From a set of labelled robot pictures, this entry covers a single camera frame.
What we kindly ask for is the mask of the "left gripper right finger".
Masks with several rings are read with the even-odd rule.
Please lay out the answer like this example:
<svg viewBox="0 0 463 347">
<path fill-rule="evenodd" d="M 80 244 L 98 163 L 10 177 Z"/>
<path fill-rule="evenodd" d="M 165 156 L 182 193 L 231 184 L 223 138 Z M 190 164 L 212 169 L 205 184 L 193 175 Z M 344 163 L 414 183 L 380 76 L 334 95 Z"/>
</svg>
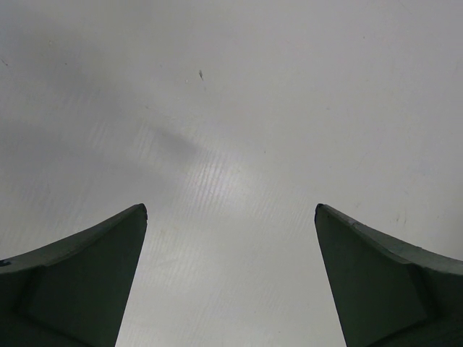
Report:
<svg viewBox="0 0 463 347">
<path fill-rule="evenodd" d="M 315 229 L 347 346 L 462 345 L 462 261 L 325 204 Z"/>
</svg>

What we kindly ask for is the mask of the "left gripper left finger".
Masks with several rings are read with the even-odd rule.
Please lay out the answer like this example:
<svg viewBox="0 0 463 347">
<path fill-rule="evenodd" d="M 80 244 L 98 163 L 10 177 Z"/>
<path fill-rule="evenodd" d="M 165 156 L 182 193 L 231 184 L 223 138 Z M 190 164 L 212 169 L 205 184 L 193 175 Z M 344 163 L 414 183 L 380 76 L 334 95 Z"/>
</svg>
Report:
<svg viewBox="0 0 463 347">
<path fill-rule="evenodd" d="M 148 226 L 143 204 L 1 261 L 2 346 L 115 346 Z"/>
</svg>

